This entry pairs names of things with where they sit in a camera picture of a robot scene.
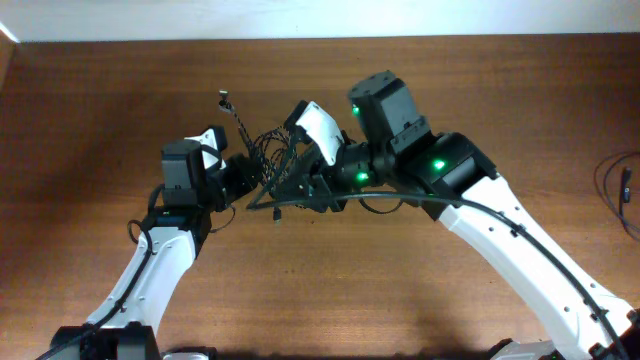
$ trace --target green led light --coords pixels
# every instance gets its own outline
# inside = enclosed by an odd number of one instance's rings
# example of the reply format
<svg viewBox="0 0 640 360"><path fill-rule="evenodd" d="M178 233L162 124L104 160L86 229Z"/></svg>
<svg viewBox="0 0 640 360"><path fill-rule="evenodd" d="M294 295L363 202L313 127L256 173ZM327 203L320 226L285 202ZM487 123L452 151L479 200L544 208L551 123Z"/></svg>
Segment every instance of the green led light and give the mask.
<svg viewBox="0 0 640 360"><path fill-rule="evenodd" d="M442 160L436 160L433 162L433 167L436 168L436 170L441 170L445 165L446 163Z"/></svg>
<svg viewBox="0 0 640 360"><path fill-rule="evenodd" d="M360 182L367 181L367 180L369 180L369 174L367 174L365 172L358 173L358 175L356 175L356 180L358 180Z"/></svg>

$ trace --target wire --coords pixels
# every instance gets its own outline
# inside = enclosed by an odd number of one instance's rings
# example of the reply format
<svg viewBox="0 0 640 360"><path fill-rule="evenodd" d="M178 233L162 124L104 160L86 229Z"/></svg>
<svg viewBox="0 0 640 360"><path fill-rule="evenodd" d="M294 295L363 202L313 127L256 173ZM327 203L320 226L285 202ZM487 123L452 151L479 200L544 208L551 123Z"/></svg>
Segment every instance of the wire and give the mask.
<svg viewBox="0 0 640 360"><path fill-rule="evenodd" d="M296 198L296 199L288 199L288 200L280 200L280 201L269 201L261 204L249 204L247 206L248 210L259 210L266 209L271 207L282 207L282 206L290 206L290 205L305 205L309 203L321 203L325 204L329 201L341 201L341 200L353 200L353 199L368 199L368 198L377 198L377 199L401 199L403 201L417 201L417 202L435 202L440 204L447 204L453 206L468 206L474 208L476 210L480 210L487 215L499 220L500 222L507 225L511 228L514 234L519 234L523 238L525 238L536 250L538 250L549 262L551 262L560 273L569 281L569 283L576 289L576 291L582 296L585 303L591 308L591 311L596 316L596 318L602 324L605 332L611 338L611 341L614 343L617 352L623 360L629 360L629 355L620 340L620 337L616 334L613 326L607 319L606 310L603 310L598 306L596 301L591 297L591 294L587 291L587 289L582 286L580 281L567 269L564 264L558 260L547 248L544 247L536 238L534 238L531 234L527 232L527 230L522 226L516 224L513 220L507 218L504 213L497 212L485 205L480 203L464 200L464 199L452 199L445 198L436 195L425 195L425 194L406 194L406 193L395 193L395 192L361 192L361 193L343 193L343 194L335 194L332 196L314 196L308 198Z"/></svg>
<svg viewBox="0 0 640 360"><path fill-rule="evenodd" d="M630 201L630 197L627 197L627 199L625 200L625 192L626 190L629 190L627 186L627 183L629 181L629 179L625 180L625 176L626 174L630 174L631 172L631 168L626 167L624 170L622 170L622 176L620 178L620 195L618 198L618 214L620 214L620 216L625 217L624 216L624 204L625 202L629 202ZM622 223L622 228L624 229L624 231L631 236L633 239L637 240L637 238L631 233L631 231L629 230L629 227L627 226L627 223L624 221L621 221Z"/></svg>
<svg viewBox="0 0 640 360"><path fill-rule="evenodd" d="M127 288L122 293L122 296L120 296L120 298L118 300L116 300L116 302L113 305L113 307L111 308L111 310L109 310L109 312L102 319L100 319L98 322L96 322L93 325L89 325L90 326L89 329L87 329L85 332L83 332L82 334L72 338L71 340L69 340L69 341L67 341L67 342L65 342L63 344L60 344L60 345L58 345L56 347L53 347L53 348L49 349L44 354L38 356L36 358L36 360L50 359L54 355L59 353L60 351L66 349L67 347L69 347L69 346L71 346L71 345L73 345L73 344L75 344L77 342L81 342L82 340L92 336L104 324L108 323L109 320L111 320L111 318L113 318L118 313L118 311L120 311L122 309L122 307L124 306L125 302L127 301L127 298L129 297L129 295L133 291L133 288L135 287L136 283L140 279L140 276L142 275L142 271L144 270L145 266L149 262L149 259L151 258L151 255L153 254L153 241L151 240L151 235L149 234L149 231L142 227L142 223L140 221L138 221L138 220L130 220L127 223L127 231L129 233L129 236L132 238L132 241L135 240L134 236L133 236L133 231L131 230L131 225L132 224L135 224L140 228L140 231L144 234L145 238L147 239L148 246L147 246L147 251L145 251L145 253L144 253L144 258L142 259L142 262L140 263L140 265L138 265L138 269L133 274L133 277L131 278L131 281L129 282L129 285L127 285Z"/></svg>
<svg viewBox="0 0 640 360"><path fill-rule="evenodd" d="M251 140L247 128L244 126L244 123L240 119L240 116L238 116L238 113L236 112L236 109L231 104L231 102L229 102L225 97L220 102L220 106L225 112L233 115L236 126L238 127L238 132L240 133L240 137L242 138L242 141L244 142L247 151L249 152L249 158L254 160L260 167L260 172L262 175L260 178L260 183L262 184L262 186L265 186L266 183L273 177L278 178L279 175L276 176L276 171L284 160L283 154L291 147L291 134L289 134L289 132L286 131L284 127L279 126L273 130L269 130L259 135L255 140ZM276 148L271 153L271 156L267 157L269 148L273 143L279 144L280 147ZM293 149L293 155L291 158L297 158L295 147Z"/></svg>
<svg viewBox="0 0 640 360"><path fill-rule="evenodd" d="M295 152L296 146L295 144L298 141L298 137L297 136L292 136L290 143L289 143L289 148L287 149L287 153L284 155L284 158L282 159L282 163L280 164L280 166L278 167L278 169L274 172L273 176L271 178L269 178L269 181L262 187L262 189L260 189L260 192L258 193L258 195L256 195L251 202L249 202L249 205L247 206L247 209L249 208L249 206L256 206L258 205L258 202L260 201L260 199L262 199L262 197L269 191L271 191L271 188L274 187L276 185L276 182L278 181L278 179L280 178L280 175L282 175L282 173L284 172L287 163L289 162L289 160L291 160L293 158L293 154Z"/></svg>
<svg viewBox="0 0 640 360"><path fill-rule="evenodd" d="M229 205L229 207L231 208L231 210L233 210L233 215L231 215L231 219L229 219L229 221L227 221L226 224L222 225L221 227L217 228L217 229L213 229L209 231L209 234L215 234L218 231L226 228L227 226L229 226L229 224L231 224L233 222L233 219L236 218L236 207L233 205Z"/></svg>
<svg viewBox="0 0 640 360"><path fill-rule="evenodd" d="M164 184L160 184L156 186L155 189L153 189L153 191L151 192L151 194L149 194L149 202L147 203L147 213L152 212L153 209L156 207L158 196L160 195L160 192L162 192L162 190L164 190Z"/></svg>
<svg viewBox="0 0 640 360"><path fill-rule="evenodd" d="M612 154L607 156L604 160L602 160L595 168L594 172L593 172L593 183L596 187L596 191L598 192L598 195L600 196L600 198L602 199L602 201L605 203L605 205L607 205L607 207L609 208L609 210L611 210L611 212L616 215L616 217L618 217L618 219L620 220L620 222L622 223L622 227L624 228L624 230L627 232L627 234L629 234L629 236L631 236L631 238L633 238L636 241L640 241L640 238L634 234L634 232L636 233L640 233L640 227L638 227L635 224L632 224L631 222L629 222L629 220L627 220L627 218L620 213L620 210L616 208L615 204L613 203L613 200L611 200L611 196L609 195L609 188L607 186L608 180L609 180L609 175L611 174L611 172L613 171L613 169L620 164L622 161L630 158L630 157L634 157L634 156L640 156L640 151L623 151L623 152L619 152L616 154ZM606 170L604 177L602 179L602 190L600 189L600 186L598 184L598 170L607 162L610 161L612 159L616 159Z"/></svg>
<svg viewBox="0 0 640 360"><path fill-rule="evenodd" d="M402 204L404 204L403 200L398 201L398 204L391 210L387 210L387 211L380 211L377 209L372 208L371 206L369 206L369 204L367 204L366 201L364 201L364 199L359 199L358 202L360 203L360 205L367 209L367 211L372 212L374 214L378 214L378 215L387 215L387 214L391 214L392 212L400 209L400 207L402 206Z"/></svg>

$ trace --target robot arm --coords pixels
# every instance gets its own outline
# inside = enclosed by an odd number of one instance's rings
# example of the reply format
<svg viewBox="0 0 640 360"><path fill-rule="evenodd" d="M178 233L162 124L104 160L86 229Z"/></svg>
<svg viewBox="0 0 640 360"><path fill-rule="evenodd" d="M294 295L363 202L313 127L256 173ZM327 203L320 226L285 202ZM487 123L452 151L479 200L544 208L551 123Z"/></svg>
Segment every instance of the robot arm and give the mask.
<svg viewBox="0 0 640 360"><path fill-rule="evenodd" d="M163 148L164 184L152 193L144 220L135 222L141 234L129 265L86 324L61 327L39 359L160 359L155 334L211 232L211 212L233 208L257 186L255 164L240 154L223 161L224 148L221 127ZM164 204L155 206L160 194Z"/></svg>
<svg viewBox="0 0 640 360"><path fill-rule="evenodd" d="M524 226L605 309L604 316L618 336L631 328L628 316L633 308L598 284L553 241L524 210L504 178L492 180L484 177L465 191L462 197L504 211L509 219ZM567 359L589 359L595 355L593 352L598 348L596 344L603 348L611 346L612 340L584 303L581 294L549 259L522 236L514 237L511 229L502 222L464 206L448 206L438 221L476 249L509 283L536 314L553 341L555 350L562 356Z"/></svg>
<svg viewBox="0 0 640 360"><path fill-rule="evenodd" d="M356 84L348 97L367 142L353 144L343 136L344 144L335 153L318 151L334 139L318 136L322 132L313 126L331 128L326 123L333 119L317 111L315 117L323 121L310 127L300 120L303 129L297 130L318 146L291 165L289 176L274 192L284 195L272 206L342 211L346 200L367 197L362 188L389 184L407 196L369 195L400 197L467 241L527 303L551 337L542 345L516 343L498 357L537 359L553 353L568 359L624 359L628 352L632 358L638 356L636 350L624 349L640 341L633 308L598 284L553 241L473 143L458 133L432 134L407 87L390 71ZM462 201L481 206L460 206ZM267 207L252 204L255 209ZM490 215L492 211L500 215Z"/></svg>

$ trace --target wood grain surface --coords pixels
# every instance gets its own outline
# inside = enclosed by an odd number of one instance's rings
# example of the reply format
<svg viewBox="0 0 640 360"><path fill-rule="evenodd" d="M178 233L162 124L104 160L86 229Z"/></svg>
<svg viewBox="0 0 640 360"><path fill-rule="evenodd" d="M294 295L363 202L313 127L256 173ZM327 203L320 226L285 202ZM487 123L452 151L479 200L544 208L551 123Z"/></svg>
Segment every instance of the wood grain surface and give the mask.
<svg viewBox="0 0 640 360"><path fill-rule="evenodd" d="M474 141L555 240L637 307L640 244L592 173L638 147L639 60L639 35L20 44L0 95L0 358L39 355L109 293L134 251L125 224L162 180L163 144L220 124L227 156L243 150L219 88L252 135L307 99L362 140L347 90L386 69L434 131ZM182 278L161 349L392 355L547 338L486 261L419 210L288 208L274 225L248 200Z"/></svg>

